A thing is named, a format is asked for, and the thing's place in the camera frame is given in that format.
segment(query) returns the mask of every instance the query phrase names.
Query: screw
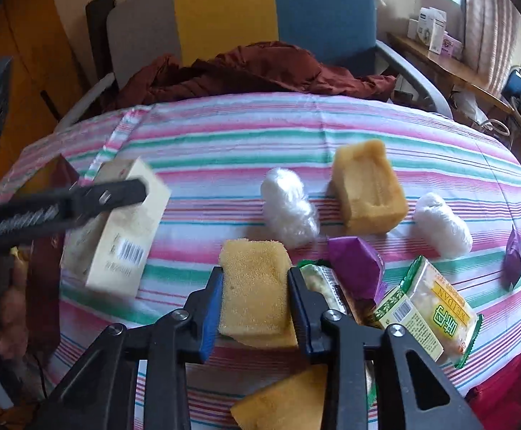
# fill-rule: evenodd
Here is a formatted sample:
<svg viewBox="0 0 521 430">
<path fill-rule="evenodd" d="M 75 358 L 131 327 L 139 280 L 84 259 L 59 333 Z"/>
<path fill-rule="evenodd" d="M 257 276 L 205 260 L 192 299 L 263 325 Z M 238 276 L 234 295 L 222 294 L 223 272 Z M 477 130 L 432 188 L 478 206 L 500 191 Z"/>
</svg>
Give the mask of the screw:
<svg viewBox="0 0 521 430">
<path fill-rule="evenodd" d="M 388 327 L 388 330 L 390 331 L 390 334 L 400 338 L 406 334 L 406 329 L 400 325 L 399 323 L 395 323 L 394 325 L 390 325 Z"/>
<path fill-rule="evenodd" d="M 123 333 L 123 325 L 121 323 L 114 323 L 108 326 L 108 328 L 111 336 L 119 336 Z"/>
<path fill-rule="evenodd" d="M 187 312 L 185 309 L 177 309 L 171 312 L 171 316 L 177 321 L 183 321 L 189 318 L 189 312 Z"/>
<path fill-rule="evenodd" d="M 338 320 L 340 320 L 340 318 L 342 318 L 342 314 L 340 312 L 338 312 L 337 310 L 330 309 L 323 313 L 323 317 L 326 320 L 338 321 Z"/>
<path fill-rule="evenodd" d="M 103 194 L 101 194 L 101 197 L 99 198 L 99 203 L 101 205 L 105 205 L 110 198 L 111 194 L 108 191 L 105 191 Z"/>
</svg>

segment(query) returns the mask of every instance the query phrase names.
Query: red cloth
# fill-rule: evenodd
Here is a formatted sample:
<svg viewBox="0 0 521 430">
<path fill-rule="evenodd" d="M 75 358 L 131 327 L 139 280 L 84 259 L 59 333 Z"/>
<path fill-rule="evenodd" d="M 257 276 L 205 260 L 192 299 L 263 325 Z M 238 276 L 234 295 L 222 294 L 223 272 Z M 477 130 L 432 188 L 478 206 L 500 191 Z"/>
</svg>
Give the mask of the red cloth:
<svg viewBox="0 0 521 430">
<path fill-rule="evenodd" d="M 283 42 L 237 47 L 209 61 L 180 67 L 163 55 L 136 73 L 106 110 L 251 92 L 293 91 L 386 101 L 393 76 L 355 78 L 348 69 L 319 63 L 312 53 Z"/>
<path fill-rule="evenodd" d="M 466 396 L 485 430 L 515 430 L 521 424 L 521 354 Z"/>
</svg>

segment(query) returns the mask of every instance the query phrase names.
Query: striped curtain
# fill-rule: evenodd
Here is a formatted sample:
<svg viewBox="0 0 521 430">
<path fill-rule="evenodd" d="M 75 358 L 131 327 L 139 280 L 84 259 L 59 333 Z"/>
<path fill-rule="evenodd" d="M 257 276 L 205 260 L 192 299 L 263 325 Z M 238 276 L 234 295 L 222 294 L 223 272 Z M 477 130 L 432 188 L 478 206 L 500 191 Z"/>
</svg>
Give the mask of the striped curtain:
<svg viewBox="0 0 521 430">
<path fill-rule="evenodd" d="M 499 94 L 512 66 L 521 16 L 510 0 L 465 0 L 464 62 Z"/>
</svg>

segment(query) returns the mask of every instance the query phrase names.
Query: yellow sponge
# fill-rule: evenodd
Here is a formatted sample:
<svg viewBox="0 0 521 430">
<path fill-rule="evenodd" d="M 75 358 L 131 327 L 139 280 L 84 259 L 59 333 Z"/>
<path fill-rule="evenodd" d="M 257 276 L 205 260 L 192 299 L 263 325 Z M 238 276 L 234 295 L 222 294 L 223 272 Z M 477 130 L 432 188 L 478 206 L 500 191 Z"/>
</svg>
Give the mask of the yellow sponge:
<svg viewBox="0 0 521 430">
<path fill-rule="evenodd" d="M 237 402 L 231 415 L 242 430 L 320 430 L 326 372 L 313 365 Z"/>
<path fill-rule="evenodd" d="M 339 147 L 332 165 L 346 234 L 387 233 L 408 213 L 408 203 L 381 140 Z"/>
<path fill-rule="evenodd" d="M 254 347 L 296 346 L 288 308 L 286 273 L 292 266 L 275 241 L 225 241 L 223 306 L 219 333 Z"/>
</svg>

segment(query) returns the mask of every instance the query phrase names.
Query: purple wrapper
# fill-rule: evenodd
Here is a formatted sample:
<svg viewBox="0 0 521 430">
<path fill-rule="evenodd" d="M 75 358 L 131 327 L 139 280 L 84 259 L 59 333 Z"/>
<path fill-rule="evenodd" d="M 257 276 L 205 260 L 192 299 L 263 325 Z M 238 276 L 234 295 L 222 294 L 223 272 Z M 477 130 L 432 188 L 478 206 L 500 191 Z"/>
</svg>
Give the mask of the purple wrapper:
<svg viewBox="0 0 521 430">
<path fill-rule="evenodd" d="M 505 247 L 502 275 L 507 286 L 513 286 L 521 278 L 521 238 L 515 227 L 509 235 L 508 244 Z"/>
<path fill-rule="evenodd" d="M 388 287 L 382 282 L 384 261 L 368 242 L 356 236 L 328 239 L 328 259 L 351 297 L 382 300 Z"/>
</svg>

